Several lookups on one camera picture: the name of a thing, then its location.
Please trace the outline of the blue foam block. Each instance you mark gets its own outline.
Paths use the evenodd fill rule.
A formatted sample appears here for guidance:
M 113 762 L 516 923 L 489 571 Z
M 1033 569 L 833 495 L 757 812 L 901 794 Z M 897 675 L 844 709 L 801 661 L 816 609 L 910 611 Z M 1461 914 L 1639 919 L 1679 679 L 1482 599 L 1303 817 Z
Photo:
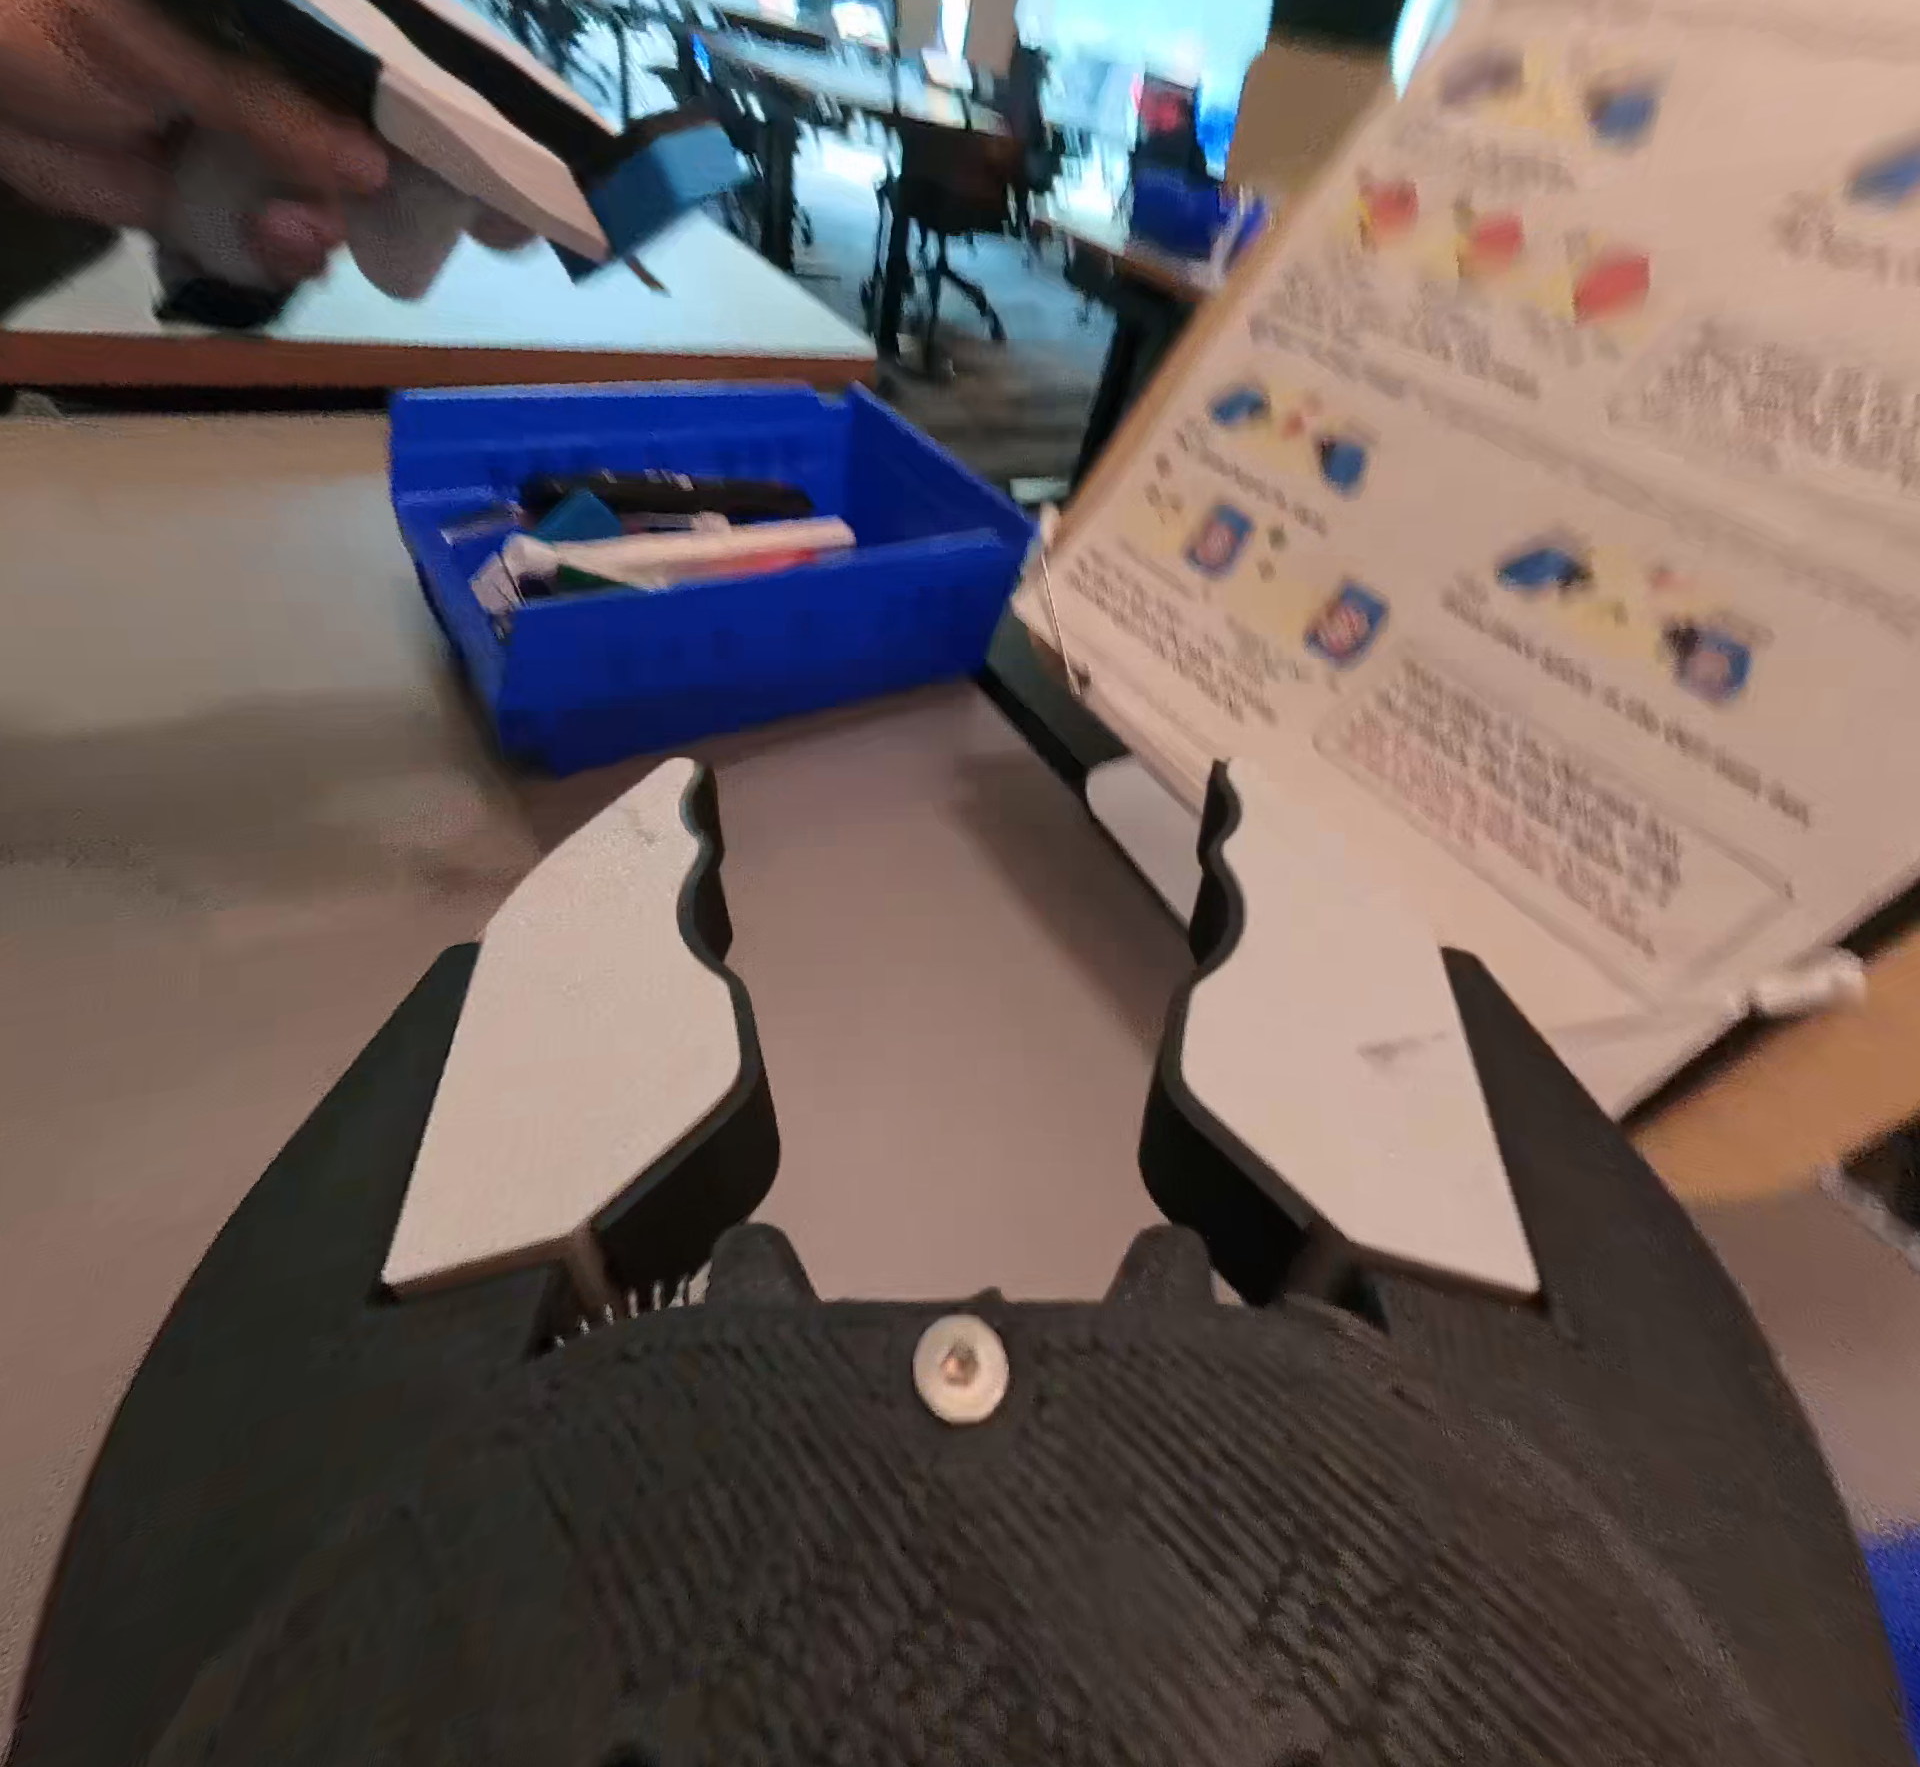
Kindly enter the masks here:
M 692 104 L 666 109 L 628 124 L 573 170 L 605 245 L 588 251 L 556 245 L 556 255 L 579 286 L 634 259 L 685 215 L 737 191 L 750 178 L 718 121 Z

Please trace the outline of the white oblong box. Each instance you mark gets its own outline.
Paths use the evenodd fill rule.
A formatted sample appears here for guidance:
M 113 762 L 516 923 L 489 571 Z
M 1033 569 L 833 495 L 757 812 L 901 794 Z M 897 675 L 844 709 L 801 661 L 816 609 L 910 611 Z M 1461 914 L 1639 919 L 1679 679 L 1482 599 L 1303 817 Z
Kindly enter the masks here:
M 797 571 L 852 550 L 855 533 L 844 522 L 815 517 L 561 541 L 514 533 L 499 547 L 497 562 L 514 587 L 579 585 L 660 593 L 705 581 Z

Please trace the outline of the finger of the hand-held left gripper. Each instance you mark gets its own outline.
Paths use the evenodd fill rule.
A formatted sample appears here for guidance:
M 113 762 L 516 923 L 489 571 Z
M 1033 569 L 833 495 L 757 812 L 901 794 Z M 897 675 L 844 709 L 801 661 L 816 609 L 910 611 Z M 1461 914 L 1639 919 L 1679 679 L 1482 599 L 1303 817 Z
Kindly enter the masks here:
M 573 174 L 625 131 L 465 0 L 375 0 L 453 76 L 492 102 Z
M 430 58 L 370 0 L 296 0 L 377 61 L 377 135 L 487 208 L 603 267 L 611 243 L 561 157 L 522 131 L 479 89 Z

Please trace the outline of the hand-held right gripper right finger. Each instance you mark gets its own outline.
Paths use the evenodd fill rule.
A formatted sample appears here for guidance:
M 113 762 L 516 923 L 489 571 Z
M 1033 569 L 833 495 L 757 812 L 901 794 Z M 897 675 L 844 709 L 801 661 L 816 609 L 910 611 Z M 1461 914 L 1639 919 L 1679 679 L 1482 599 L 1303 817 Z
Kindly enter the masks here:
M 1236 1302 L 1365 1308 L 1380 1279 L 1542 1294 L 1448 961 L 1340 835 L 1209 774 L 1137 1165 Z

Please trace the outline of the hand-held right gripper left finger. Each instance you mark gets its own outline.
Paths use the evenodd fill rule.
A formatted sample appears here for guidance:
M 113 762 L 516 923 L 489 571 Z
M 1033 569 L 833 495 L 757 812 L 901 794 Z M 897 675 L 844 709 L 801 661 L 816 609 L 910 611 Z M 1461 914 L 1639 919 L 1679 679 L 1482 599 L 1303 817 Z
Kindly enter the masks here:
M 557 1269 L 575 1300 L 699 1300 L 777 1177 L 729 963 L 716 776 L 672 757 L 489 923 L 381 1282 L 417 1297 Z

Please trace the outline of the black marker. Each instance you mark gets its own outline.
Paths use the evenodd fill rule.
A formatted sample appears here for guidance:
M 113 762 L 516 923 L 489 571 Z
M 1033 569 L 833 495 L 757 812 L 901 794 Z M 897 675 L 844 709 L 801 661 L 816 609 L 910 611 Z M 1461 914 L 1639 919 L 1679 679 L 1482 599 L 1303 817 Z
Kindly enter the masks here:
M 816 513 L 804 488 L 777 478 L 699 475 L 666 467 L 547 470 L 514 486 L 514 505 L 529 520 L 547 520 L 579 498 L 598 501 L 622 522 L 718 516 L 733 523 L 757 523 Z

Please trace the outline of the printed instruction board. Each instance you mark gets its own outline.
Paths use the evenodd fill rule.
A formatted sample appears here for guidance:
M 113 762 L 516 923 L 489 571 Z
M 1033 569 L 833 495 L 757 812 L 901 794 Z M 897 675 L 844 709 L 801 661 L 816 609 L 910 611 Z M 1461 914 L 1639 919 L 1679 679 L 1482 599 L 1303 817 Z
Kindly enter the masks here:
M 1694 1197 L 1915 1127 L 1917 0 L 1459 0 L 1015 613 Z

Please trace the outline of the person's left hand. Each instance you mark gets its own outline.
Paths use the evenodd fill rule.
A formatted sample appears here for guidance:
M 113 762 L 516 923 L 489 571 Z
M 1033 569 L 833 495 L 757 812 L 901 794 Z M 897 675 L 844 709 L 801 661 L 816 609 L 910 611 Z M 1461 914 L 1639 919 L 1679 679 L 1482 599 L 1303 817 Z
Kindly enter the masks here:
M 366 122 L 146 0 L 1 0 L 4 311 L 127 234 L 194 284 L 206 216 L 245 264 L 242 328 L 268 325 L 348 246 L 390 166 Z

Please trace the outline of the blue plastic bin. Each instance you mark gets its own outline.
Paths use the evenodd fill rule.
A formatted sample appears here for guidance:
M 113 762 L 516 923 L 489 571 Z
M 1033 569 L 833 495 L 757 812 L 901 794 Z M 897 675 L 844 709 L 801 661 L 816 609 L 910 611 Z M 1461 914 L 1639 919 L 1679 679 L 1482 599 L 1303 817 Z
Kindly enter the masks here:
M 1236 233 L 1240 195 L 1206 175 L 1139 166 L 1130 178 L 1127 234 L 1178 261 L 1209 261 Z
M 514 616 L 482 600 L 528 483 L 648 468 L 795 488 L 850 547 L 674 589 L 560 590 Z M 492 743 L 550 774 L 975 677 L 1035 541 L 1019 508 L 865 389 L 408 391 L 390 398 L 388 481 Z
M 1908 1700 L 1917 1697 L 1917 1523 L 1870 1534 L 1862 1563 Z

